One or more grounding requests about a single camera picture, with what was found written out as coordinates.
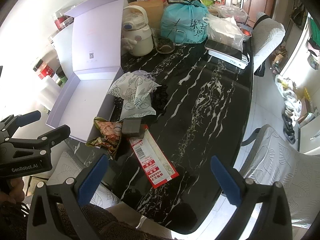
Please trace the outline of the person's left hand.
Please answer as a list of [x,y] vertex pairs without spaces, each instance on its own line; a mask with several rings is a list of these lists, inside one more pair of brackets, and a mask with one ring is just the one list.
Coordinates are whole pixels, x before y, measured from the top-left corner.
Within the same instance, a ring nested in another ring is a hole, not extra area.
[[23,202],[25,193],[23,192],[24,181],[22,177],[14,178],[10,181],[12,189],[9,193],[0,192],[0,203],[10,202],[12,204]]

